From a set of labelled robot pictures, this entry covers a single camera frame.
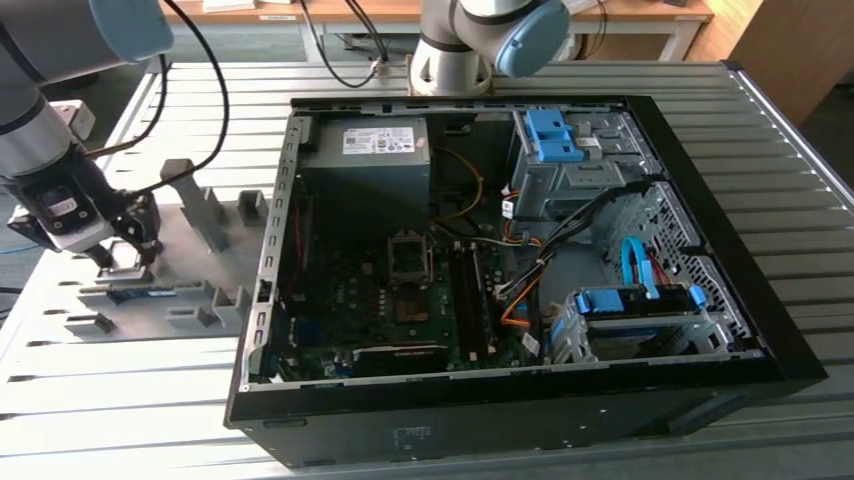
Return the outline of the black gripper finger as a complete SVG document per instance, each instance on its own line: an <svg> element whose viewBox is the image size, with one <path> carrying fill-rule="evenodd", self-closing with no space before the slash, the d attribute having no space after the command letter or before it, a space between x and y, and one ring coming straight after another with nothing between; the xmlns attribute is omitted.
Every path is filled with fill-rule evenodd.
<svg viewBox="0 0 854 480"><path fill-rule="evenodd" d="M161 252L161 219L153 194L121 191L110 224L117 237L134 248L140 264L149 266Z"/></svg>
<svg viewBox="0 0 854 480"><path fill-rule="evenodd" d="M114 241L109 239L98 242L87 249L87 258L101 270L109 270L114 267L114 256L112 253L113 243Z"/></svg>

